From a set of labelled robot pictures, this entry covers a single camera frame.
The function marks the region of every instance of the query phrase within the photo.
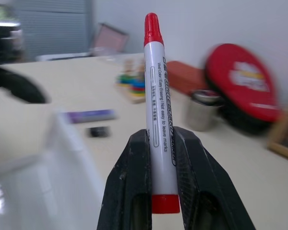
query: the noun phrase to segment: wooden frame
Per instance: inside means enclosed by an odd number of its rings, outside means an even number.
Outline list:
[[[280,121],[273,127],[268,141],[268,148],[288,157],[286,142],[288,142],[288,111],[283,114]]]

